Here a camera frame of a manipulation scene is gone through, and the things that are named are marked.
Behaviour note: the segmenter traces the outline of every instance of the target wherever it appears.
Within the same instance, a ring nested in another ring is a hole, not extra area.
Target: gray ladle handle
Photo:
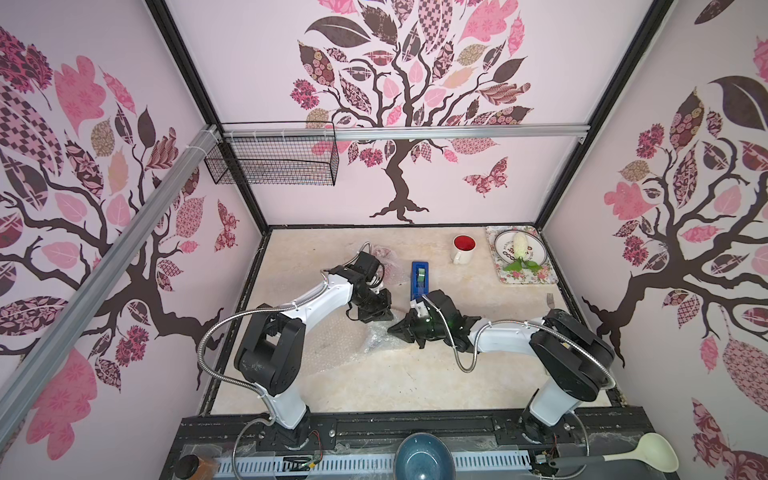
[[[594,457],[560,457],[549,462],[549,466],[555,468],[567,468],[602,462],[605,462],[605,457],[603,455],[596,455]]]

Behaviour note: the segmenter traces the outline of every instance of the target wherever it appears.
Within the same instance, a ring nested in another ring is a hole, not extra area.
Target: white ladle
[[[578,467],[613,460],[640,460],[664,473],[676,472],[680,467],[680,461],[677,460],[672,445],[658,433],[643,435],[635,450],[631,452],[591,457],[560,457],[549,462],[549,465],[555,468]]]

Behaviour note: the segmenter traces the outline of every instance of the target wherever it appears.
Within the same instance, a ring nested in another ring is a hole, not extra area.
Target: wall
[[[224,121],[338,128],[584,123],[650,5],[169,3]],[[255,18],[274,21],[251,28]],[[271,223],[533,221],[572,147],[569,137],[346,142],[335,187],[253,191]]]
[[[681,478],[768,472],[768,3],[729,4],[680,1],[545,229]]]
[[[143,2],[2,10],[5,381],[203,122]],[[155,478],[207,381],[197,342],[234,308],[258,240],[237,190],[196,172],[35,403],[0,478]]]

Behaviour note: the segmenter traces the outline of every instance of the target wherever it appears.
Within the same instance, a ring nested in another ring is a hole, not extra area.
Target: blue bowl
[[[395,480],[454,480],[453,455],[445,443],[428,433],[403,440],[395,454]]]

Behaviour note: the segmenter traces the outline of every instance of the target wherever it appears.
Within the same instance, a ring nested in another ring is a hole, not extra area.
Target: white vent grille
[[[498,450],[491,452],[452,452],[457,472],[480,472],[499,470],[528,470],[531,459],[525,450]],[[231,458],[219,458],[216,478],[231,478]],[[394,453],[369,455],[325,455],[312,470],[313,475],[338,475],[345,473],[376,474],[390,473],[394,468]],[[291,464],[283,457],[243,457],[237,459],[237,467],[244,478],[280,477],[296,475],[290,472]]]

